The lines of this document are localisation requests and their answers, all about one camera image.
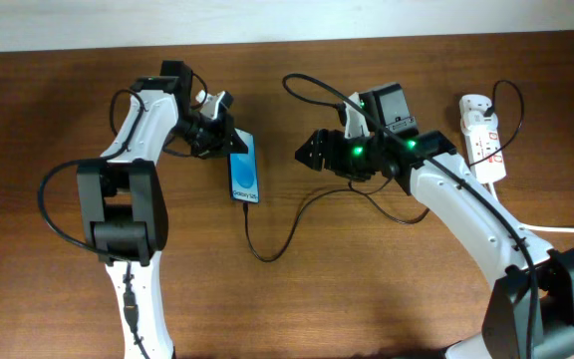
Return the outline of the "blue Galaxy smartphone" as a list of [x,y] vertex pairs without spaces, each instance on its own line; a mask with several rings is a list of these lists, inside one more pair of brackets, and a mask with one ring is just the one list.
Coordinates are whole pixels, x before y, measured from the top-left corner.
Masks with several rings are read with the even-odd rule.
[[236,129],[236,133],[247,147],[247,153],[229,155],[230,194],[234,200],[259,203],[254,137],[239,129]]

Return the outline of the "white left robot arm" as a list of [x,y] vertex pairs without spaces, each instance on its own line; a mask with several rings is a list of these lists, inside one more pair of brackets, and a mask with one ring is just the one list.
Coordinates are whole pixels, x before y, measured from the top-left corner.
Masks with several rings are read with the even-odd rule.
[[141,77],[127,90],[131,107],[114,142],[77,168],[85,239],[112,282],[127,358],[172,358],[160,263],[168,214],[156,165],[168,137],[182,137],[199,159],[240,154],[246,145],[228,110],[233,98],[200,91],[180,76]]

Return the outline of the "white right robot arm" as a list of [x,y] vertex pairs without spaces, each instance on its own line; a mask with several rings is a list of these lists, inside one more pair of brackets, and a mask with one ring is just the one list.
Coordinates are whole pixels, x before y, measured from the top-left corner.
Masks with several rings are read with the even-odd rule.
[[500,204],[442,133],[346,137],[317,130],[295,153],[315,171],[365,181],[376,173],[433,212],[492,289],[479,333],[430,358],[574,355],[574,248],[558,251]]

